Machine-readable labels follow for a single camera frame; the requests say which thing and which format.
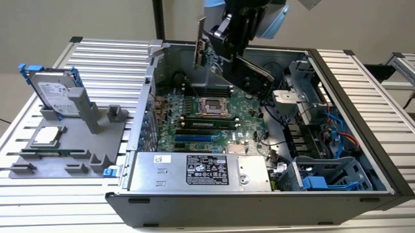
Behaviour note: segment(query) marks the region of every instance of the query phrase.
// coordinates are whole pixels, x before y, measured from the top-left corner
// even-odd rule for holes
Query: wire
[[[189,85],[189,87],[193,89],[195,95],[196,95],[196,97],[199,98],[199,95],[197,95],[196,89],[195,89],[193,86],[192,86],[192,83],[189,82],[188,79],[185,79],[185,81],[188,82],[188,85]]]
[[[8,120],[4,120],[4,119],[1,119],[1,118],[0,118],[0,121],[2,121],[2,122],[6,123],[6,124],[12,124],[12,122],[9,122]]]
[[[311,107],[308,107],[308,108],[300,113],[300,115],[297,116],[296,124],[297,124],[297,122],[299,122],[299,120],[300,120],[300,116],[309,110],[309,108],[311,108]]]
[[[356,145],[356,142],[351,139],[351,137],[345,136],[345,138]]]
[[[319,133],[319,142],[320,142],[320,144],[321,144],[321,148],[323,148],[323,150],[324,150],[327,156],[329,156],[329,149],[328,149],[325,143],[323,142],[323,139],[321,139],[321,138],[323,138],[324,132],[329,132],[329,130],[331,130],[331,129],[321,130],[320,133]]]
[[[291,161],[284,157],[284,156],[280,156],[280,155],[277,155],[276,156],[276,159],[283,159],[283,160],[285,160],[285,162],[287,162],[287,164],[291,164]]]
[[[409,106],[411,101],[412,101],[412,98],[409,98],[408,101],[405,102],[404,106],[401,107],[403,109],[405,109]]]
[[[264,109],[267,111],[267,113],[269,114],[269,116],[272,117],[272,119],[281,125],[284,126],[284,123],[271,114],[269,109],[267,108],[267,105],[264,104]]]
[[[181,69],[179,69],[179,70],[176,70],[175,72],[173,72],[173,74],[171,75],[171,84],[173,84],[173,79],[175,79],[175,76],[177,75],[177,74],[183,74],[183,76],[185,77],[187,75],[185,75],[185,72],[181,70]]]
[[[344,135],[344,136],[347,136],[347,137],[349,137],[349,138],[356,142],[356,147],[360,146],[360,145],[359,145],[357,139],[356,139],[352,135],[349,135],[349,134],[347,134],[347,133],[340,133],[340,132],[339,132],[339,134],[340,134],[340,135]]]
[[[261,136],[259,137],[259,143],[263,144],[264,146],[268,146],[268,147],[269,147],[269,146],[276,146],[276,145],[279,145],[279,144],[281,144],[281,143],[285,143],[285,141],[281,141],[281,142],[277,142],[277,143],[275,143],[275,144],[265,144],[265,143],[261,141],[264,135],[265,135],[265,133],[263,133]]]
[[[339,123],[340,123],[340,132],[339,134],[344,131],[344,121],[337,118],[333,114],[328,113],[328,112],[324,112],[323,114],[328,115],[332,119],[335,119]],[[339,150],[337,150],[337,153],[336,153],[336,156],[333,157],[333,159],[339,159],[340,158],[340,155],[341,155],[341,152],[343,152],[343,138],[340,137],[340,145],[339,145]]]

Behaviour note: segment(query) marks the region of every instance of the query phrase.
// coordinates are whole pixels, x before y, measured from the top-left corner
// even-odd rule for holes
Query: hard drive label
[[[64,116],[79,115],[73,101],[68,99],[69,90],[60,83],[38,82],[38,87],[53,110]]]
[[[188,155],[185,182],[189,185],[229,185],[227,157]]]

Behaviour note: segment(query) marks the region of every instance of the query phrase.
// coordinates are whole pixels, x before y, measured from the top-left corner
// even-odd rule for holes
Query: metal case panel
[[[132,227],[289,226],[340,224],[395,197],[128,196],[105,199]]]

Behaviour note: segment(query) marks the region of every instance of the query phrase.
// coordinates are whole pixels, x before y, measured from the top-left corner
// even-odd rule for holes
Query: blue latch
[[[40,71],[44,70],[44,66],[41,66],[41,65],[29,65],[25,70],[30,71],[30,72],[40,72]]]
[[[117,169],[107,168],[103,172],[104,178],[116,178]]]
[[[303,179],[304,188],[308,189],[327,189],[327,183],[323,176],[307,176]]]
[[[340,140],[339,133],[337,133],[337,128],[332,128],[331,129],[331,136],[335,139],[335,141]]]
[[[359,190],[359,182],[349,182],[345,185],[327,185],[325,179],[323,176],[307,176],[303,179],[304,188],[308,191],[352,191]]]

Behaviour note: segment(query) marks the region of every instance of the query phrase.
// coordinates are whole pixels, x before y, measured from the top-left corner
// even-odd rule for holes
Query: power supply label
[[[189,185],[229,185],[227,157],[188,155],[185,182]]]

